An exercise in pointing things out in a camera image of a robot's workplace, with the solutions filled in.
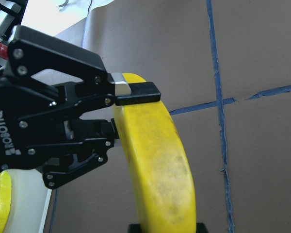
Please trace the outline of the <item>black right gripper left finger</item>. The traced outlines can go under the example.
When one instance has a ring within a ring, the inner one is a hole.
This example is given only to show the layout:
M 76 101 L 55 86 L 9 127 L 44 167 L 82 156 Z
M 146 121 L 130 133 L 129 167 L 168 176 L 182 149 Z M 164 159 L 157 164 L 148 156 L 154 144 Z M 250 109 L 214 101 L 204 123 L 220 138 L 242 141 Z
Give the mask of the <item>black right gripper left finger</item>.
M 137 223 L 128 225 L 128 233 L 142 233 L 141 225 Z

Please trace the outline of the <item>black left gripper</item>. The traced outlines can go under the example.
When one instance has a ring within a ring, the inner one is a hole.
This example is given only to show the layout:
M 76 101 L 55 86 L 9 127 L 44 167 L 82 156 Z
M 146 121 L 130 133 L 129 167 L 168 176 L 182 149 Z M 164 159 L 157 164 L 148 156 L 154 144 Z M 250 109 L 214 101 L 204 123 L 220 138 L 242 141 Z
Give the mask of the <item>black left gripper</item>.
M 13 28 L 8 58 L 13 77 L 0 72 L 0 172 L 36 168 L 49 189 L 107 163 L 119 138 L 114 119 L 74 118 L 161 99 L 154 83 L 129 84 L 123 74 L 108 73 L 98 54 L 26 26 Z M 51 86 L 32 78 L 46 69 L 80 82 Z

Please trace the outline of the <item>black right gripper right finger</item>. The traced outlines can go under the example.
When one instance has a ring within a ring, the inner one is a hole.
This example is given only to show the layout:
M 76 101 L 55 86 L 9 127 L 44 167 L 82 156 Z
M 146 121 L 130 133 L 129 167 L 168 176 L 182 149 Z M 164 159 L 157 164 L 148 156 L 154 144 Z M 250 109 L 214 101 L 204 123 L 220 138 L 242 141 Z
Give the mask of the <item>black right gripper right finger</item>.
M 196 224 L 196 233 L 208 233 L 208 229 L 204 223 Z

